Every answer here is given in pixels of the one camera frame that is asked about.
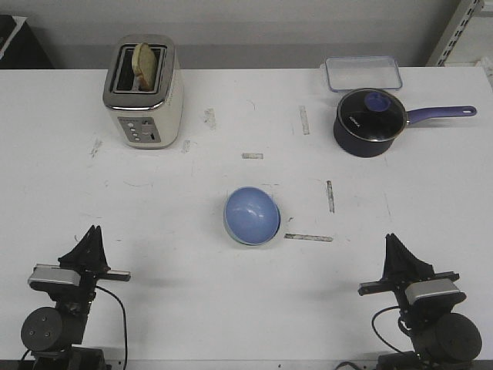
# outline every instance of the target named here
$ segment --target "bowl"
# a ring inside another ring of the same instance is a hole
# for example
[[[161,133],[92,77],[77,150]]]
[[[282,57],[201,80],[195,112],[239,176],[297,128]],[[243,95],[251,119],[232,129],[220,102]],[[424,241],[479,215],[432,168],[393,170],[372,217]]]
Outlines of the bowl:
[[[264,244],[276,235],[279,225],[277,205],[256,187],[235,190],[224,206],[224,227],[241,244]]]

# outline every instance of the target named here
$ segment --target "container lid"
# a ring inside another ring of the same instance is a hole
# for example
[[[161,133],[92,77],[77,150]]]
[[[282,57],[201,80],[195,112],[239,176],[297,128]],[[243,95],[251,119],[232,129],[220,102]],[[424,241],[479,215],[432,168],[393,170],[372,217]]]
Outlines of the container lid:
[[[325,61],[330,90],[349,91],[372,87],[398,90],[402,79],[391,56],[330,57]]]
[[[406,127],[402,103],[384,90],[357,89],[342,98],[337,117],[346,131],[373,142],[394,139]]]

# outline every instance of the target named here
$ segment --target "gray wall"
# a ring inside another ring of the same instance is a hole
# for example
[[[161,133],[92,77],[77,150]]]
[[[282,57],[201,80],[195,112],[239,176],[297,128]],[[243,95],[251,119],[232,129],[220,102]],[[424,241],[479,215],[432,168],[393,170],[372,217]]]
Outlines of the gray wall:
[[[58,68],[107,68],[130,33],[168,35],[183,68],[313,68],[327,56],[424,65],[459,0],[2,0]]]

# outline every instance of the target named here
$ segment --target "toaster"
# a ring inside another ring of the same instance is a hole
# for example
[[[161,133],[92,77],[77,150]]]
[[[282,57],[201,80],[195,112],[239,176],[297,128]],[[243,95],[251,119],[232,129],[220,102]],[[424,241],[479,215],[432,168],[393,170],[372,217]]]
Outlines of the toaster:
[[[137,45],[156,56],[151,89],[142,89],[132,70]],[[102,101],[121,137],[135,148],[163,148],[178,136],[183,111],[183,80],[173,41],[164,35],[128,35],[120,39],[106,74]]]

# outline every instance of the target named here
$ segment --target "white table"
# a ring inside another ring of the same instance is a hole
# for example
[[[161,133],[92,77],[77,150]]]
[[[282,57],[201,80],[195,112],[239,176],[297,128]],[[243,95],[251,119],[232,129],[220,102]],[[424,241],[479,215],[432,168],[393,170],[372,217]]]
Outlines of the white table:
[[[479,358],[493,358],[491,87],[476,68],[401,75],[407,109],[474,105],[478,115],[419,123],[361,159],[333,138],[340,95],[320,70],[184,70],[179,137],[136,150],[102,104],[106,71],[0,71],[0,358],[23,353],[23,321],[52,305],[26,284],[33,266],[56,264],[92,224],[109,265],[132,272],[129,283],[100,282],[126,305],[131,359],[376,359],[387,348],[371,316],[396,302],[357,288],[381,277],[390,232],[436,272],[461,274],[468,299],[454,311],[479,327]],[[280,231],[262,247],[223,229],[227,195],[246,185],[280,208]],[[396,320],[377,326],[411,349]],[[103,293],[84,345],[122,357],[119,307]]]

